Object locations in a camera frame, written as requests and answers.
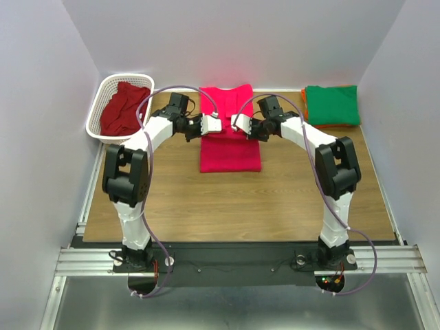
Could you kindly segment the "bright pink t shirt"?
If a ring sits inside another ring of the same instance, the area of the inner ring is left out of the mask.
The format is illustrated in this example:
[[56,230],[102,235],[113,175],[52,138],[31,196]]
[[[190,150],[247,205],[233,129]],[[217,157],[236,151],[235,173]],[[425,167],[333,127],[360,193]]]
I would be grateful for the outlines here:
[[203,87],[216,103],[222,122],[220,133],[207,134],[201,138],[200,171],[202,173],[259,172],[261,154],[259,142],[248,140],[240,131],[231,127],[232,116],[253,96],[250,84],[234,89]]

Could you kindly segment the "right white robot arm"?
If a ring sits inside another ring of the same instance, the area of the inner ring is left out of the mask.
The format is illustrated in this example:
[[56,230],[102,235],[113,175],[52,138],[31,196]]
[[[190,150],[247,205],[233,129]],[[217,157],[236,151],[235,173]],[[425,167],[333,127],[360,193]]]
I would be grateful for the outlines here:
[[289,140],[307,152],[324,203],[316,262],[324,268],[338,265],[349,253],[349,209],[362,178],[353,141],[336,138],[306,123],[301,110],[283,111],[277,95],[266,93],[257,101],[263,119],[239,113],[231,120],[249,140],[268,141],[270,135]]

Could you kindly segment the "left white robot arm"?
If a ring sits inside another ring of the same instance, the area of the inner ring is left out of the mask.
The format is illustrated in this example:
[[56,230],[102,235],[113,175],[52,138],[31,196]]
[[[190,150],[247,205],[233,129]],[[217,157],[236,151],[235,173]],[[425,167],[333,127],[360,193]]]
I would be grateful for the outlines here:
[[104,159],[102,189],[112,202],[122,229],[120,251],[109,253],[116,273],[158,268],[144,214],[152,179],[154,151],[175,133],[200,134],[201,115],[188,117],[188,96],[172,93],[168,104],[152,113],[143,129],[121,144],[110,144]]

